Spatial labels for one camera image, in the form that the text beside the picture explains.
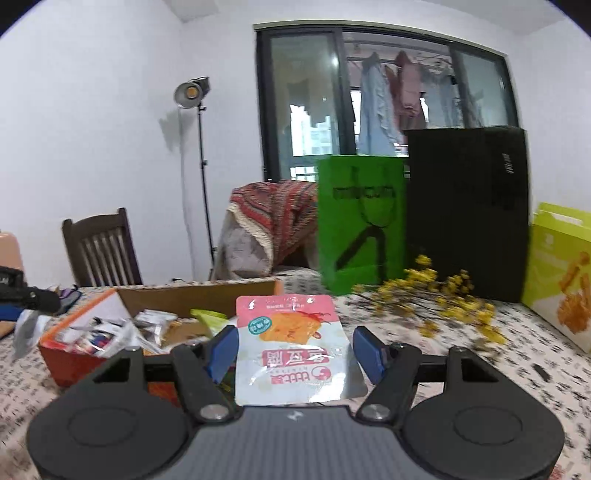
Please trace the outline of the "pink hard-shell suitcase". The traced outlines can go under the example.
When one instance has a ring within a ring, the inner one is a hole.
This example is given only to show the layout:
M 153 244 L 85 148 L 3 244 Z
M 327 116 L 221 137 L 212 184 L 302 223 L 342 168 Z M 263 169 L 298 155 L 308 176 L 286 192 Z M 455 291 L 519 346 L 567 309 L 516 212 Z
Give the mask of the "pink hard-shell suitcase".
M 19 242 L 10 232 L 0 232 L 0 266 L 24 271 Z

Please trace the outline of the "red blue snack packets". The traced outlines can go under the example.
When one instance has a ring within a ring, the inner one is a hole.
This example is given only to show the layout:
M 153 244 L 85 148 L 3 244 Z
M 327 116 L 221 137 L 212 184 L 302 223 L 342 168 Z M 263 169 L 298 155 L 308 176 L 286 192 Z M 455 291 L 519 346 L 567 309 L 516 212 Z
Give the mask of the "red blue snack packets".
M 134 340 L 135 327 L 130 319 L 93 317 L 85 325 L 70 325 L 55 340 L 69 353 L 109 358 Z

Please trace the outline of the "black paper shopping bag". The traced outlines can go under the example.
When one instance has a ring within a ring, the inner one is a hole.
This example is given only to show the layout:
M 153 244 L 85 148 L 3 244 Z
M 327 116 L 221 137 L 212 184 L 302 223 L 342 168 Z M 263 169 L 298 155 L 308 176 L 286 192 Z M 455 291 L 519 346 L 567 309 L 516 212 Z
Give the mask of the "black paper shopping bag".
M 477 297 L 519 302 L 530 233 L 525 130 L 411 130 L 407 139 L 408 256 L 429 257 L 442 278 L 467 271 Z

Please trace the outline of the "white grey snack packet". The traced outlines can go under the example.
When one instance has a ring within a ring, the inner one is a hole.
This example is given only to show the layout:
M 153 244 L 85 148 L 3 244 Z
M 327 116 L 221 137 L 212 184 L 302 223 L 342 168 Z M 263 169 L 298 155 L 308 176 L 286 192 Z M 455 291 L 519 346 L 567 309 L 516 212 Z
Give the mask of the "white grey snack packet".
M 171 312 L 144 309 L 132 318 L 132 323 L 147 341 L 161 347 L 169 327 L 177 319 Z

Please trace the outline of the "dark wooden chair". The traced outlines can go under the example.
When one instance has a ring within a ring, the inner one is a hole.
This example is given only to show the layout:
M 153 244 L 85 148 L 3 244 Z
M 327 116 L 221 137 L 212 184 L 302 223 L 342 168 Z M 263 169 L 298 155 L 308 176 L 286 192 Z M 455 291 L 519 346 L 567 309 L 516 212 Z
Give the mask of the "dark wooden chair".
M 78 221 L 66 219 L 61 231 L 76 285 L 143 284 L 124 207 Z

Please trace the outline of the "calligraphy print tablecloth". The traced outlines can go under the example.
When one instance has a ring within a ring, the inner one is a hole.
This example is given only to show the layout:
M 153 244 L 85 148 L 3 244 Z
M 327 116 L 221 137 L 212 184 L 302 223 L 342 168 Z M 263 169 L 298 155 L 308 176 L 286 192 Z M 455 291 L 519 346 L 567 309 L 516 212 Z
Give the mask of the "calligraphy print tablecloth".
M 590 358 L 560 331 L 519 304 L 498 303 L 494 324 L 506 338 L 496 346 L 480 340 L 468 325 L 444 323 L 433 338 L 425 338 L 413 320 L 375 317 L 359 297 L 342 297 L 335 309 L 346 332 L 366 322 L 386 343 L 403 341 L 424 352 L 443 354 L 453 345 L 478 348 L 501 372 L 534 396 L 559 418 L 565 444 L 552 476 L 590 476 Z M 40 353 L 32 350 L 13 358 L 13 341 L 1 341 L 1 476 L 35 479 L 38 474 L 25 448 L 26 429 L 33 415 L 60 390 Z

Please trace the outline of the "pink white fish snack pouch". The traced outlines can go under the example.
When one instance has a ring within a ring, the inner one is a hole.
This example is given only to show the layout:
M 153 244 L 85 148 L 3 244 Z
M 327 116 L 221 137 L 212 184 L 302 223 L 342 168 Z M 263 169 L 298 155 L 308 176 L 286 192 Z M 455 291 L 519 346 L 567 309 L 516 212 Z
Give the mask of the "pink white fish snack pouch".
M 240 296 L 235 402 L 325 403 L 368 387 L 329 295 Z

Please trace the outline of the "green white snack packet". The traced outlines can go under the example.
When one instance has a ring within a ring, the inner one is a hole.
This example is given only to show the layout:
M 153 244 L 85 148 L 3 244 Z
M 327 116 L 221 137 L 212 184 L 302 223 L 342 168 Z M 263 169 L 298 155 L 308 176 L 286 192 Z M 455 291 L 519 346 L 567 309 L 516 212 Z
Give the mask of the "green white snack packet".
M 204 325 L 208 331 L 208 335 L 211 337 L 218 334 L 228 324 L 228 316 L 216 311 L 191 309 L 190 315 L 200 324 Z

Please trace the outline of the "yellow artificial flower branch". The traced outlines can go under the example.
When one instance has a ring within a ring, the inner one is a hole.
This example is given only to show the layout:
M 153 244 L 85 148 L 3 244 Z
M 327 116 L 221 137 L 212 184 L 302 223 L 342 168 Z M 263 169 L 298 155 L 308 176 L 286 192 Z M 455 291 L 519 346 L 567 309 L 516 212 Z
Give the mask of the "yellow artificial flower branch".
M 380 317 L 386 314 L 418 322 L 418 331 L 425 338 L 434 338 L 442 327 L 469 327 L 476 333 L 479 351 L 505 345 L 507 338 L 494 324 L 496 307 L 488 300 L 473 295 L 474 285 L 466 270 L 442 279 L 433 268 L 430 257 L 421 254 L 403 276 L 386 280 L 378 286 L 356 284 L 356 295 Z

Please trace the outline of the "yellow-green snack carton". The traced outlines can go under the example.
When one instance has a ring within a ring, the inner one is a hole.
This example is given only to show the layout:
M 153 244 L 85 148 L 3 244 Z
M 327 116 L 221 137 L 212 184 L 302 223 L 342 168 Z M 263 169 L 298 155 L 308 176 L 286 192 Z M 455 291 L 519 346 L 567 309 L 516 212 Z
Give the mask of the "yellow-green snack carton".
M 541 203 L 531 226 L 522 303 L 590 352 L 590 214 Z

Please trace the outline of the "green paper shopping bag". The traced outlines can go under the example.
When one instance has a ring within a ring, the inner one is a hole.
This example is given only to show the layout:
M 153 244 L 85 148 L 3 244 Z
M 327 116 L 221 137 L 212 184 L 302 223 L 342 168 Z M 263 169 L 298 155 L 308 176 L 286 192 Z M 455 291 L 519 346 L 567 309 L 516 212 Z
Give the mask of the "green paper shopping bag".
M 318 262 L 325 288 L 345 295 L 406 268 L 405 160 L 329 155 L 318 160 Z

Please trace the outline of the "studio light on stand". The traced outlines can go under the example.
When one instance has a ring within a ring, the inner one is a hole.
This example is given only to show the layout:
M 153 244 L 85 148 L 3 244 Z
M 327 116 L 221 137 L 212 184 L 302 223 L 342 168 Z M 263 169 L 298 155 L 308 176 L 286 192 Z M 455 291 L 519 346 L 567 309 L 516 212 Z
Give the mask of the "studio light on stand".
M 208 76 L 199 76 L 191 78 L 180 83 L 173 92 L 173 101 L 176 106 L 177 125 L 178 125 L 178 153 L 180 161 L 180 187 L 181 187 L 181 208 L 182 220 L 185 227 L 185 233 L 188 243 L 188 254 L 190 261 L 191 277 L 197 280 L 199 274 L 197 224 L 194 220 L 194 188 L 199 181 L 202 207 L 202 232 L 206 238 L 205 259 L 209 261 L 209 271 L 207 278 L 211 278 L 216 247 L 214 246 L 212 228 L 211 228 L 211 208 L 207 192 L 206 168 L 208 161 L 204 155 L 204 126 L 202 125 L 202 116 L 206 111 L 204 99 L 211 92 L 211 78 Z M 192 124 L 197 123 L 197 152 L 194 158 L 197 163 L 198 175 L 195 176 L 187 171 L 188 161 L 192 153 L 188 151 L 192 135 Z

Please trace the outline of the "orange cardboard snack box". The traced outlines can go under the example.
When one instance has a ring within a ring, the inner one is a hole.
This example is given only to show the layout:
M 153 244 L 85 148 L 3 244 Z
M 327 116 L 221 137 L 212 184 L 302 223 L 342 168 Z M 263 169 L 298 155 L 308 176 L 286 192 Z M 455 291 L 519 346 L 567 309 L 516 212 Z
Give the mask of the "orange cardboard snack box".
M 92 292 L 82 306 L 41 336 L 38 347 L 55 383 L 69 387 L 124 348 L 164 355 L 182 342 L 213 337 L 213 329 L 193 316 L 197 310 L 230 319 L 236 315 L 238 297 L 281 292 L 283 284 L 276 279 L 175 282 Z

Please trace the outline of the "red patterned draped blanket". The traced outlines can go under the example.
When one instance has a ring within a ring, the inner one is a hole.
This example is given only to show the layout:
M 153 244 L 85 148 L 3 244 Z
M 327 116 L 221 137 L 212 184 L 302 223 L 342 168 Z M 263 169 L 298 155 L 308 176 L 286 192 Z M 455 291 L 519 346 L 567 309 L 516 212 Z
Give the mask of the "red patterned draped blanket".
M 317 270 L 318 185 L 253 182 L 232 190 L 213 280 L 263 278 L 287 267 Z

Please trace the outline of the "hanging clothes on balcony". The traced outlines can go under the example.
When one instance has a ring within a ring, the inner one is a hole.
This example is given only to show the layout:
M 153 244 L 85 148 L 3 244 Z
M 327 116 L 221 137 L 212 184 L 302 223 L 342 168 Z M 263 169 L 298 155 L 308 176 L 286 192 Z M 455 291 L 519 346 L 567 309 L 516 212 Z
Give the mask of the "hanging clothes on balcony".
M 356 152 L 405 157 L 408 131 L 464 126 L 449 54 L 394 49 L 348 62 Z

